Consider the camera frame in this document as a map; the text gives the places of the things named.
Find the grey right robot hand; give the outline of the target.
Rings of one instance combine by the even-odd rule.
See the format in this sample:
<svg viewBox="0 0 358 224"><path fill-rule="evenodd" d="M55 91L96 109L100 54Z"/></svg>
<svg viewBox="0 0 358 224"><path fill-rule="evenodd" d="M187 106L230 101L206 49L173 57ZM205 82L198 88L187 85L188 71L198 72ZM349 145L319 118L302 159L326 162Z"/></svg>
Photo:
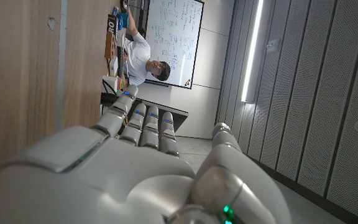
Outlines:
<svg viewBox="0 0 358 224"><path fill-rule="evenodd" d="M198 171L180 159L171 113L131 85L97 123L74 126L0 165L0 223L290 223L272 178L215 125Z"/></svg>

